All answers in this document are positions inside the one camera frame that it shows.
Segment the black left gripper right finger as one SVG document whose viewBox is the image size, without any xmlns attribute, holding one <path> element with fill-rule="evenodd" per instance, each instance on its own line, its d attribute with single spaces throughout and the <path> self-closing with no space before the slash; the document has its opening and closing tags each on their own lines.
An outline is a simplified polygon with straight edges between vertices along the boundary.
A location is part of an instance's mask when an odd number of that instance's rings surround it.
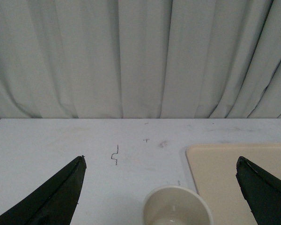
<svg viewBox="0 0 281 225">
<path fill-rule="evenodd" d="M 236 178 L 258 225 L 281 225 L 281 180 L 240 156 Z"/>
</svg>

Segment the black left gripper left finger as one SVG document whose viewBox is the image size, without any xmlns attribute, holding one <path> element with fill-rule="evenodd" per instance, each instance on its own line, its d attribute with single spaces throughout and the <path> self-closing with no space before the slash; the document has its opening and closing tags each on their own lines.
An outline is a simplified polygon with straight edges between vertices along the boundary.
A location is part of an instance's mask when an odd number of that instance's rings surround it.
<svg viewBox="0 0 281 225">
<path fill-rule="evenodd" d="M 69 225 L 78 205 L 87 165 L 78 156 L 18 204 L 0 215 L 0 225 Z"/>
</svg>

